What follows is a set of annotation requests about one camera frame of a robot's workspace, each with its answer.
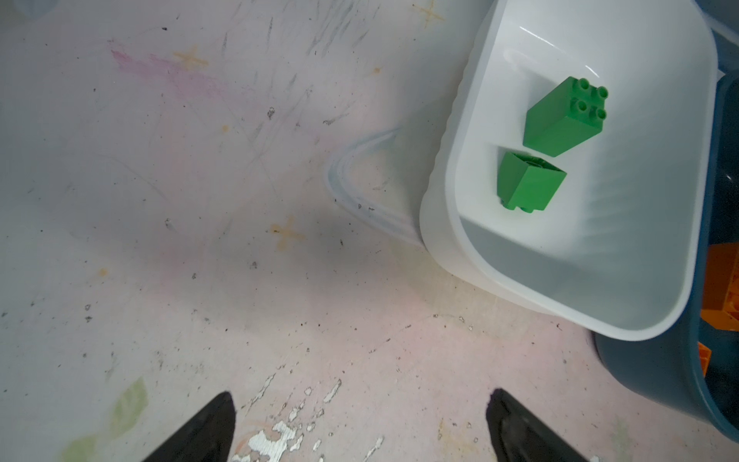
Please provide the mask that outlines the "dark teal plastic bin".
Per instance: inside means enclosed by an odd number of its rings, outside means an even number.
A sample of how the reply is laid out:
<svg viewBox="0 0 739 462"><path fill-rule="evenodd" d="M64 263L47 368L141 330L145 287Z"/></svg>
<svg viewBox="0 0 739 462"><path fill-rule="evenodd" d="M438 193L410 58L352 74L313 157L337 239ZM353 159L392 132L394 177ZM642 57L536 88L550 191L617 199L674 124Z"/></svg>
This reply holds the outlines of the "dark teal plastic bin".
<svg viewBox="0 0 739 462"><path fill-rule="evenodd" d="M593 336L600 362L627 389L738 439L738 334L701 317L712 253L738 243L738 73L717 84L704 215L692 292L667 331L641 342Z"/></svg>

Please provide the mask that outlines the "green small brick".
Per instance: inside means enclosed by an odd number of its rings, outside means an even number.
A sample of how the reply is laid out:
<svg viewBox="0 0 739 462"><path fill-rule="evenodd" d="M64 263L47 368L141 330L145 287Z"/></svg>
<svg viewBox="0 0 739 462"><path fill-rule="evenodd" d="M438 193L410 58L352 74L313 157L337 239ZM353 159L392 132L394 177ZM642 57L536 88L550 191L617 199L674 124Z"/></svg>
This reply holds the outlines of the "green small brick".
<svg viewBox="0 0 739 462"><path fill-rule="evenodd" d="M498 167L498 197L508 210L544 211L566 176L542 158L508 151Z"/></svg>

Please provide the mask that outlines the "orange brick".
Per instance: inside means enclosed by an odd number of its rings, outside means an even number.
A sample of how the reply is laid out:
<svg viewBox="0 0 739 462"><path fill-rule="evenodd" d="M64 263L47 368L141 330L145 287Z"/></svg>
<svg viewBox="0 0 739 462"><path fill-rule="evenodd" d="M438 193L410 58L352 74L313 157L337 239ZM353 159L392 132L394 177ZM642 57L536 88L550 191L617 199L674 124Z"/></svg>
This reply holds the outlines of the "orange brick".
<svg viewBox="0 0 739 462"><path fill-rule="evenodd" d="M738 244L708 248L701 318L723 331L738 331Z"/></svg>

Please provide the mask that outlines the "green square brick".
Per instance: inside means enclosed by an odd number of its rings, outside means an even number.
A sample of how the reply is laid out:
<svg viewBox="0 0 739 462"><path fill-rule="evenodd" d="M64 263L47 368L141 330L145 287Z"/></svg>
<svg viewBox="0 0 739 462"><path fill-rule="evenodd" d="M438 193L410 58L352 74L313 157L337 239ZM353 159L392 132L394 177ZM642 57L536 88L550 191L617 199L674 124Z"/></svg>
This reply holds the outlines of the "green square brick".
<svg viewBox="0 0 739 462"><path fill-rule="evenodd" d="M604 129L609 90L568 77L527 111L523 145L557 157Z"/></svg>

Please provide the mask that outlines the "white plastic bin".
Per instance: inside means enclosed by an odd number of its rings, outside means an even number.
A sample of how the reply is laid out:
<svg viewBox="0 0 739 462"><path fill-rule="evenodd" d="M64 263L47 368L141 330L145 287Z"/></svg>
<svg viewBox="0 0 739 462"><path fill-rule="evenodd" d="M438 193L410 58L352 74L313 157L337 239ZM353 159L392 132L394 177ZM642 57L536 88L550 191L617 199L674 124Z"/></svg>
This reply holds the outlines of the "white plastic bin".
<svg viewBox="0 0 739 462"><path fill-rule="evenodd" d="M497 1L481 24L421 202L453 275L629 342L681 316L699 247L717 86L693 1ZM527 110L569 77L604 87L604 130L554 159L543 211L497 194Z"/></svg>

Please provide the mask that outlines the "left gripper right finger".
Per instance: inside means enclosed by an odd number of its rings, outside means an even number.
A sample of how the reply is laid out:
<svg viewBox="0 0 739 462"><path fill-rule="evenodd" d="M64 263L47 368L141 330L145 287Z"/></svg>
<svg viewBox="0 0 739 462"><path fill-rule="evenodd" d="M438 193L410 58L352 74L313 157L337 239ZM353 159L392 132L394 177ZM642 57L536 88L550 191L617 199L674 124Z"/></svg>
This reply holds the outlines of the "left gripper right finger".
<svg viewBox="0 0 739 462"><path fill-rule="evenodd" d="M494 390L491 395L486 421L498 461L587 462L585 457L502 388Z"/></svg>

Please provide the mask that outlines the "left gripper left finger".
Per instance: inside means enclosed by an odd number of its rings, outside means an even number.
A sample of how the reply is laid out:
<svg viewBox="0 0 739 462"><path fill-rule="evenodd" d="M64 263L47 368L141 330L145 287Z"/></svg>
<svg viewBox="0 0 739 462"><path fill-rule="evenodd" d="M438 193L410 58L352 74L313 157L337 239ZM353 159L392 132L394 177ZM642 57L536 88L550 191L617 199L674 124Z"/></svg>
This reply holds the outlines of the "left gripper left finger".
<svg viewBox="0 0 739 462"><path fill-rule="evenodd" d="M144 462L226 462L236 427L236 409L224 391L189 419Z"/></svg>

